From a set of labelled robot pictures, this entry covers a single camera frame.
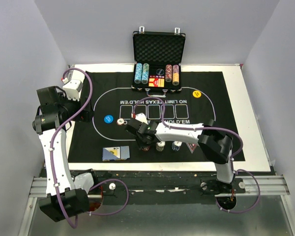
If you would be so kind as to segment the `grey white chip stack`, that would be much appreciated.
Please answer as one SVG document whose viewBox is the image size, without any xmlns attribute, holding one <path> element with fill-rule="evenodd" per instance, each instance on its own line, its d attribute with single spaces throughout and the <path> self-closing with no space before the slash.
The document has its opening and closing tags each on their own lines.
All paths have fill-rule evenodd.
<svg viewBox="0 0 295 236">
<path fill-rule="evenodd" d="M 165 144 L 166 144 L 165 142 L 157 142 L 156 146 L 155 146 L 156 150 L 157 151 L 163 151 L 164 147 L 165 147 Z"/>
</svg>

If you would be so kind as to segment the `blue round blind button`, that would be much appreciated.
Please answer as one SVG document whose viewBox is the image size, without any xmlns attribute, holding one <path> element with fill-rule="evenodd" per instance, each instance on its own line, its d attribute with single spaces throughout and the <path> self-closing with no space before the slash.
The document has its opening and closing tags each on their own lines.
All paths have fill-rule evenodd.
<svg viewBox="0 0 295 236">
<path fill-rule="evenodd" d="M 104 122 L 109 124 L 109 123 L 112 123 L 114 121 L 114 117 L 112 115 L 106 115 L 104 117 Z"/>
</svg>

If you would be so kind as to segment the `triangular dealer button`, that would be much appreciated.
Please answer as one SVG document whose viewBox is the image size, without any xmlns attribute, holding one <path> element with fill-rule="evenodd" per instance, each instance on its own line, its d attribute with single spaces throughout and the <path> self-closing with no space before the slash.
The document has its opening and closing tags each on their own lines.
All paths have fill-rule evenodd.
<svg viewBox="0 0 295 236">
<path fill-rule="evenodd" d="M 195 149 L 197 148 L 196 144 L 190 144 L 190 143 L 186 143 L 187 147 L 189 148 L 190 152 L 193 153 L 195 151 Z"/>
</svg>

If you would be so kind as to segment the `yellow round blind button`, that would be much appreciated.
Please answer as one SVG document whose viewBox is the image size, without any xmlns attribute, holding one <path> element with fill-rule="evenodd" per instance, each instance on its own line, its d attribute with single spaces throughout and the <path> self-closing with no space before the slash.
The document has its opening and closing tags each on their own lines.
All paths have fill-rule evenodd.
<svg viewBox="0 0 295 236">
<path fill-rule="evenodd" d="M 193 97 L 200 98 L 202 96 L 202 93 L 198 90 L 195 90 L 192 92 Z"/>
</svg>

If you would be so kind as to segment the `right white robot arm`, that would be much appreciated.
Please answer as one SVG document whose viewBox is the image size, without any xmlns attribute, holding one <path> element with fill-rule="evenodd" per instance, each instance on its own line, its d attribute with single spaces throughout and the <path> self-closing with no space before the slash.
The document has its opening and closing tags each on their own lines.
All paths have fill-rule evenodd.
<svg viewBox="0 0 295 236">
<path fill-rule="evenodd" d="M 201 188 L 215 194 L 230 193 L 233 189 L 233 139 L 222 128 L 213 128 L 202 123 L 173 127 L 166 122 L 151 121 L 147 124 L 132 118 L 125 130 L 135 136 L 141 149 L 159 142 L 181 142 L 199 146 L 205 158 L 216 167 L 216 180 L 205 180 Z"/>
</svg>

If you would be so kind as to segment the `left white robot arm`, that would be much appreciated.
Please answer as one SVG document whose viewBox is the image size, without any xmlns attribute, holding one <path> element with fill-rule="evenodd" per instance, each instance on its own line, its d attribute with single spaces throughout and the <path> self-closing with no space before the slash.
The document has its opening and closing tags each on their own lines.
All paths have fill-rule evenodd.
<svg viewBox="0 0 295 236">
<path fill-rule="evenodd" d="M 53 221 L 73 217 L 89 210 L 88 194 L 99 189 L 93 170 L 72 174 L 66 153 L 65 122 L 82 107 L 80 101 L 58 86 L 37 90 L 40 102 L 32 123 L 43 147 L 47 174 L 46 197 L 39 201 L 40 210 Z"/>
</svg>

